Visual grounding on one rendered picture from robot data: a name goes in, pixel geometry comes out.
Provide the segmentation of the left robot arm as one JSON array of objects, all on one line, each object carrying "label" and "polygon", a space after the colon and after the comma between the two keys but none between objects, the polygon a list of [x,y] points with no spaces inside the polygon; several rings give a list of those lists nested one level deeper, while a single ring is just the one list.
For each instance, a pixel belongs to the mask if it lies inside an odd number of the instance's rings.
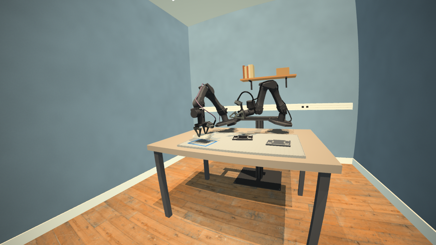
[{"label": "left robot arm", "polygon": [[[269,90],[275,100],[275,103],[277,105],[277,110],[279,111],[279,116],[278,119],[277,118],[273,118],[271,117],[270,119],[272,120],[276,120],[276,121],[281,121],[287,124],[291,124],[291,121],[286,121],[285,119],[285,115],[287,114],[287,107],[286,105],[283,103],[278,90],[277,90],[277,82],[275,81],[271,81],[271,82],[265,82],[263,83],[263,85],[260,88],[260,93],[259,96],[257,98],[257,102],[252,101],[252,100],[248,100],[247,102],[247,108],[249,109],[249,115],[252,116],[255,114],[262,114],[263,112],[263,104],[264,104],[264,99],[266,96],[266,92],[267,90]],[[255,111],[255,112],[254,112]]]}]

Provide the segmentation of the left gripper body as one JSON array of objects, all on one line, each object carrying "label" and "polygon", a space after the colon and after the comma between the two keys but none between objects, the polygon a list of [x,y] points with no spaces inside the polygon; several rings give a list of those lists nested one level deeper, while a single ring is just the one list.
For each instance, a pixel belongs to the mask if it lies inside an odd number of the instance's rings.
[{"label": "left gripper body", "polygon": [[238,113],[240,113],[241,111],[243,111],[243,113],[244,113],[244,118],[246,118],[247,116],[249,116],[249,112],[248,112],[248,110],[243,110],[242,102],[241,102],[240,107],[241,107],[241,110],[238,111]]}]

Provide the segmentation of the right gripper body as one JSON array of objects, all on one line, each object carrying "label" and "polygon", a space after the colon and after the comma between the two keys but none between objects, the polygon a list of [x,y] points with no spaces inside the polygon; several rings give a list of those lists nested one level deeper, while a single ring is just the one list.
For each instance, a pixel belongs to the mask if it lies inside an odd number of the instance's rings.
[{"label": "right gripper body", "polygon": [[[201,116],[201,117],[198,117],[198,123],[195,124],[195,127],[194,127],[194,128],[199,128],[199,127],[201,127],[201,126],[206,127],[206,124],[213,125],[212,122],[210,122],[210,121],[205,121],[205,116]],[[199,126],[198,126],[198,125],[199,125]]]}]

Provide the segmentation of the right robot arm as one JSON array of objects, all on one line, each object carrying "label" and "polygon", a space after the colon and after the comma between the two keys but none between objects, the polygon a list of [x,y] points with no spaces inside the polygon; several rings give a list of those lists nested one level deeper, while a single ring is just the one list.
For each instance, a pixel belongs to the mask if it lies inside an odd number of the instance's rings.
[{"label": "right robot arm", "polygon": [[[202,89],[201,89],[202,87]],[[208,87],[208,88],[207,88]],[[217,113],[222,117],[222,121],[219,122],[219,124],[222,124],[224,122],[227,121],[231,121],[231,120],[235,120],[235,118],[231,118],[228,119],[227,117],[227,110],[224,106],[222,106],[222,104],[219,103],[219,101],[217,100],[216,96],[214,95],[214,89],[208,84],[206,83],[204,86],[199,86],[198,87],[200,90],[199,95],[197,95],[197,102],[201,105],[201,107],[205,107],[205,102],[204,102],[204,98],[208,98],[213,105],[216,107]],[[196,99],[196,97],[195,97]],[[201,107],[199,106],[199,104],[197,104],[196,100],[193,100],[192,105],[193,108],[190,109],[191,110],[191,117],[192,118],[196,118],[196,117],[201,117],[201,116],[205,116],[204,110],[201,109]]]}]

